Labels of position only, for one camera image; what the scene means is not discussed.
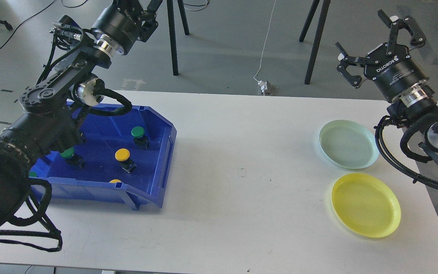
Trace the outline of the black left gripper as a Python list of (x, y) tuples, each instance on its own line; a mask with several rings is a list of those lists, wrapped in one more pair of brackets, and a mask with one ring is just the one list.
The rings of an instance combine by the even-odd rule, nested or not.
[(106, 7), (91, 31), (96, 39), (106, 35), (117, 44), (116, 51), (127, 55), (136, 41), (147, 42), (158, 27), (159, 2), (152, 0), (143, 9), (138, 0), (114, 0)]

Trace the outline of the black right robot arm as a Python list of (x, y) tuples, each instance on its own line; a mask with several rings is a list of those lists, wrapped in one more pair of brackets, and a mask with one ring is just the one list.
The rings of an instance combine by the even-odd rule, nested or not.
[(398, 159), (384, 142), (384, 129), (389, 125), (405, 128), (400, 149), (410, 159), (438, 165), (438, 106), (428, 76), (411, 56), (411, 50), (424, 47), (426, 36), (410, 16), (389, 17), (383, 10), (378, 16), (389, 28), (388, 41), (377, 46), (365, 57), (350, 56), (336, 43), (340, 51), (337, 71), (354, 88), (363, 80), (371, 80), (390, 103), (388, 115), (375, 126), (375, 144), (381, 156), (393, 167), (412, 178), (413, 182), (438, 190), (438, 179), (417, 173)]

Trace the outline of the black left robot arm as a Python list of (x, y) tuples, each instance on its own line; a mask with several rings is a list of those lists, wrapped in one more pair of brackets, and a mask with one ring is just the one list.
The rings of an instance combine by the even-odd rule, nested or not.
[(111, 58), (128, 54), (136, 41), (145, 42), (157, 28), (162, 1), (143, 9), (138, 0), (115, 0), (90, 30), (63, 16), (54, 23), (52, 50), (36, 85), (20, 98), (23, 115), (0, 133), (0, 243), (19, 244), (3, 236), (44, 237), (58, 241), (54, 248), (31, 243), (47, 252), (62, 249), (61, 231), (46, 215), (52, 186), (31, 178), (31, 168), (51, 151), (63, 153), (83, 141), (81, 125), (88, 114), (121, 116), (132, 109), (124, 96), (107, 89), (92, 70), (108, 68)]

